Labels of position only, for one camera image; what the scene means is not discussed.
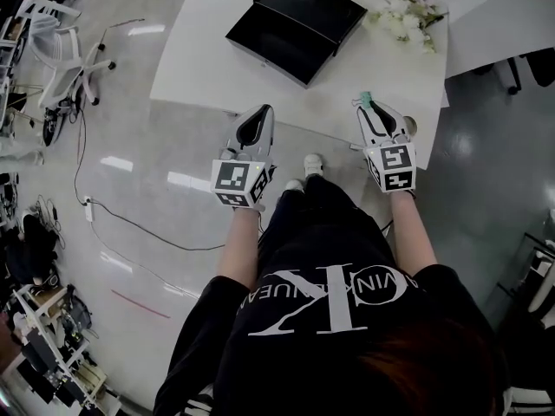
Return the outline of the person's black trousers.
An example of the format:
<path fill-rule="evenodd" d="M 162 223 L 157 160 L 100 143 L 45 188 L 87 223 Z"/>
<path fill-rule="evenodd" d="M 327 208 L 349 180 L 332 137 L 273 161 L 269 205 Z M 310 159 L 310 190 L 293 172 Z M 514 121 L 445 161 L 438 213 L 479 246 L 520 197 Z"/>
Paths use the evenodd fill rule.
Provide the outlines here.
<path fill-rule="evenodd" d="M 311 175 L 301 189 L 282 192 L 259 244 L 276 244 L 315 224 L 346 225 L 366 233 L 380 231 L 375 220 L 341 187 L 323 176 Z"/>

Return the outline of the white cluttered equipment rack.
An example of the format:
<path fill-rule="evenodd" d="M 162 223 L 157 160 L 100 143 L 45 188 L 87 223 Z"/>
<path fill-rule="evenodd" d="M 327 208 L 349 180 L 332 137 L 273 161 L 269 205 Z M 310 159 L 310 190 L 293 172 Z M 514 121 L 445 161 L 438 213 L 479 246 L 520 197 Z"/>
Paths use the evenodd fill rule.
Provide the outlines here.
<path fill-rule="evenodd" d="M 16 371 L 45 403 L 62 403 L 77 416 L 125 416 L 118 394 L 88 352 L 83 332 L 90 323 L 75 288 L 57 287 L 35 296 L 32 285 L 11 294 L 16 339 L 23 346 L 5 371 Z"/>

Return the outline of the black cart with white equipment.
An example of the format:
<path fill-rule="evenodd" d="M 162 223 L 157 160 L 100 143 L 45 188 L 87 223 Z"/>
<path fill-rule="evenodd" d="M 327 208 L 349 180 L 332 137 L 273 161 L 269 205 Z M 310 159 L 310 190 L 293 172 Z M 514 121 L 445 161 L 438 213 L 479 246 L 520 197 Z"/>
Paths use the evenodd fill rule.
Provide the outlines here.
<path fill-rule="evenodd" d="M 555 209 L 548 213 L 542 239 L 529 238 L 537 246 L 524 282 L 526 309 L 542 328 L 555 331 Z"/>

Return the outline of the person's right forearm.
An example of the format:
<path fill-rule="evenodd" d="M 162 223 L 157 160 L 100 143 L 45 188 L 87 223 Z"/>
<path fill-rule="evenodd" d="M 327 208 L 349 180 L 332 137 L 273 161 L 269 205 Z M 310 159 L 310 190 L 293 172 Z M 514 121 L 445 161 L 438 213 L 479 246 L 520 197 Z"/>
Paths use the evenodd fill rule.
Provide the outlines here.
<path fill-rule="evenodd" d="M 407 274 L 415 276 L 428 266 L 437 264 L 433 246 L 409 192 L 391 193 L 390 204 L 397 264 Z"/>

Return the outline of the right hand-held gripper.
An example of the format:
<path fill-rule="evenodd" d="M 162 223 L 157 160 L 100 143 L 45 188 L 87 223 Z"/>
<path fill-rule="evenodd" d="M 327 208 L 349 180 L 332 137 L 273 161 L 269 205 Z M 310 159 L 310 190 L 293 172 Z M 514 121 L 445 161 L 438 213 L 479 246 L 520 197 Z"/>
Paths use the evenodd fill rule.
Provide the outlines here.
<path fill-rule="evenodd" d="M 371 108 L 357 107 L 369 172 L 383 193 L 413 191 L 416 181 L 415 146 L 406 119 L 389 105 L 371 101 Z M 384 139 L 384 129 L 389 137 Z"/>

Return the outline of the white flower bouquet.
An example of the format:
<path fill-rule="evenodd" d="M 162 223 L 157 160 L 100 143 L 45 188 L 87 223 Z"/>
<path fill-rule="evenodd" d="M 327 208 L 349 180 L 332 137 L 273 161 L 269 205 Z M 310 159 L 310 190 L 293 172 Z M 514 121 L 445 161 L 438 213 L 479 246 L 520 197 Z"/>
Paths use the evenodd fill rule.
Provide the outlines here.
<path fill-rule="evenodd" d="M 382 0 L 367 18 L 396 41 L 423 54 L 434 54 L 436 46 L 429 29 L 447 15 L 447 7 L 436 0 Z"/>

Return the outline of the person's right white shoe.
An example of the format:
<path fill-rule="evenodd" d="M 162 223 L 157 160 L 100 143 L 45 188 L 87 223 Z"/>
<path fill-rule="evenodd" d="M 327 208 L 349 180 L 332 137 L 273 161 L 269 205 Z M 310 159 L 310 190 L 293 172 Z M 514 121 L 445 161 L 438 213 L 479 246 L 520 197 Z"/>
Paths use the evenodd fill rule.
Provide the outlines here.
<path fill-rule="evenodd" d="M 304 158 L 304 174 L 305 178 L 311 176 L 323 176 L 323 161 L 318 154 L 309 154 Z"/>

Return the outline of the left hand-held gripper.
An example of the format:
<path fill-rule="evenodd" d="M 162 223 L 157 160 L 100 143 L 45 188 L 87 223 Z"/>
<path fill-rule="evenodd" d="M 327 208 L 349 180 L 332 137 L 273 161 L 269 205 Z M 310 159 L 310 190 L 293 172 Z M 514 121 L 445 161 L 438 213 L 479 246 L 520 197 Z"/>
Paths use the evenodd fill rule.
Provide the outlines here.
<path fill-rule="evenodd" d="M 232 122 L 219 158 L 212 161 L 210 188 L 222 205 L 264 211 L 261 199 L 276 170 L 268 157 L 274 128 L 275 113 L 269 104 L 254 107 Z"/>

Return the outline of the red floor tape strip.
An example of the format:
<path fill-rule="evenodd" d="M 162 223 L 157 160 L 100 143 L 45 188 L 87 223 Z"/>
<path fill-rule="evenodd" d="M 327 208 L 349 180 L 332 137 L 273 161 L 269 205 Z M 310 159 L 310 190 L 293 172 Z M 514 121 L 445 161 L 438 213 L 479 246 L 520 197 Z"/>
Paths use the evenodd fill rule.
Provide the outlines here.
<path fill-rule="evenodd" d="M 135 301 L 134 299 L 132 299 L 132 298 L 130 298 L 130 297 L 128 297 L 128 296 L 123 295 L 122 293 L 118 292 L 117 290 L 111 289 L 111 292 L 112 292 L 113 294 L 115 294 L 116 296 L 118 296 L 120 299 L 122 299 L 122 300 L 124 300 L 124 301 L 127 301 L 127 302 L 133 304 L 134 306 L 136 306 L 136 307 L 138 307 L 138 308 L 140 308 L 140 309 L 146 310 L 147 312 L 149 312 L 149 313 L 151 313 L 151 314 L 153 314 L 153 315 L 157 315 L 157 316 L 159 316 L 159 317 L 161 317 L 161 318 L 164 318 L 164 319 L 167 319 L 167 320 L 171 319 L 171 316 L 170 316 L 170 315 L 166 315 L 166 314 L 161 313 L 161 312 L 159 312 L 159 311 L 157 311 L 157 310 L 155 310 L 155 309 L 151 309 L 151 308 L 149 308 L 148 306 L 142 304 L 141 302 L 137 302 L 137 301 Z"/>

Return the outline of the black box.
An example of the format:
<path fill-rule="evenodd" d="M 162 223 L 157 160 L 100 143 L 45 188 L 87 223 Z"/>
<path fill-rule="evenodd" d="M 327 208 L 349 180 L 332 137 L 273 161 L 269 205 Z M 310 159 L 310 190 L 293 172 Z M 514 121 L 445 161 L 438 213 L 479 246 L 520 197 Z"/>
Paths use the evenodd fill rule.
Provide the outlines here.
<path fill-rule="evenodd" d="M 352 0 L 253 0 L 225 38 L 307 87 L 367 12 Z"/>

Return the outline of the black backpack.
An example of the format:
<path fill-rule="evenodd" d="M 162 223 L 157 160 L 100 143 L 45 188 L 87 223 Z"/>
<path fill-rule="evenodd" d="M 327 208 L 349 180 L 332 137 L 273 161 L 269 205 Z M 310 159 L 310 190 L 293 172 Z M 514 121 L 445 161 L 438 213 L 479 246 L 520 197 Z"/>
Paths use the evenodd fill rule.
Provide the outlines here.
<path fill-rule="evenodd" d="M 0 246 L 9 273 L 21 284 L 43 285 L 55 269 L 57 235 L 36 214 L 25 213 L 22 227 L 8 230 Z"/>

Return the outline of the black wheeled device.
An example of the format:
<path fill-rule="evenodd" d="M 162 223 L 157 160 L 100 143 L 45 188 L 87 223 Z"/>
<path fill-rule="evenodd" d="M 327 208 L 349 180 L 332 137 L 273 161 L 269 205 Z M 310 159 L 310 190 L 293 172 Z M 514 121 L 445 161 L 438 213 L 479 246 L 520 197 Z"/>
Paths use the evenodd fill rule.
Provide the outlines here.
<path fill-rule="evenodd" d="M 71 116 L 76 117 L 79 109 L 76 101 L 66 98 L 55 107 L 44 109 L 44 122 L 42 127 L 42 141 L 45 146 L 54 144 L 62 130 L 64 121 Z"/>

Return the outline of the black white headset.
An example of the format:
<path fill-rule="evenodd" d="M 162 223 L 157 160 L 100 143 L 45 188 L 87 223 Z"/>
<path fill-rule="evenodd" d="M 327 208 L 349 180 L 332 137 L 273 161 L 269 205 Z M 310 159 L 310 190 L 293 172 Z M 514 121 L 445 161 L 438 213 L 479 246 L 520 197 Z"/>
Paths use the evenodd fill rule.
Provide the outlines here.
<path fill-rule="evenodd" d="M 40 285 L 32 285 L 29 292 L 34 296 L 43 292 L 51 291 L 59 286 L 59 276 L 56 271 L 51 270 L 47 278 Z"/>

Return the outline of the person's black printed shirt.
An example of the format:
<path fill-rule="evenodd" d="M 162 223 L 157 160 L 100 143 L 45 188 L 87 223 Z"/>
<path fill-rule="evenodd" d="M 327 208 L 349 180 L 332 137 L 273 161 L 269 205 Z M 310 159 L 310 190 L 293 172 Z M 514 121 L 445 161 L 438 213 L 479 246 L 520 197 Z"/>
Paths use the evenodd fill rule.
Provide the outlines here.
<path fill-rule="evenodd" d="M 493 331 L 457 274 L 409 276 L 379 232 L 316 224 L 217 276 L 186 318 L 154 416 L 502 416 Z"/>

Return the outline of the white office chair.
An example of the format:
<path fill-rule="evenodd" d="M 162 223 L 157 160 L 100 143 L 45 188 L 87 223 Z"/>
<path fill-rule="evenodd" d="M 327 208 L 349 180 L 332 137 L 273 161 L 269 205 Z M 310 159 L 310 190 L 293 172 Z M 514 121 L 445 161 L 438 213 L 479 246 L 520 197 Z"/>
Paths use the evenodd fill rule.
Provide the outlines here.
<path fill-rule="evenodd" d="M 84 55 L 82 53 L 79 29 L 76 26 L 63 27 L 54 12 L 78 17 L 81 12 L 50 0 L 35 0 L 30 14 L 28 46 L 35 58 L 44 66 L 45 81 L 38 101 L 41 109 L 54 110 L 61 102 L 76 101 L 83 90 L 91 105 L 100 99 L 90 86 L 90 77 L 95 71 L 114 70 L 116 63 L 105 60 L 99 62 L 97 56 L 105 49 L 105 44 L 97 42 Z"/>

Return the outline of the person's left forearm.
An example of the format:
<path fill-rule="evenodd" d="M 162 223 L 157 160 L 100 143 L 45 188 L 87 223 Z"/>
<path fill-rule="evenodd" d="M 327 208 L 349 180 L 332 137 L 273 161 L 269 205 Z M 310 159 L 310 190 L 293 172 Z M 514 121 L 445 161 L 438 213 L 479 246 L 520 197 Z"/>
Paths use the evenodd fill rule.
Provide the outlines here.
<path fill-rule="evenodd" d="M 258 219 L 253 209 L 234 211 L 217 274 L 252 290 L 258 277 Z"/>

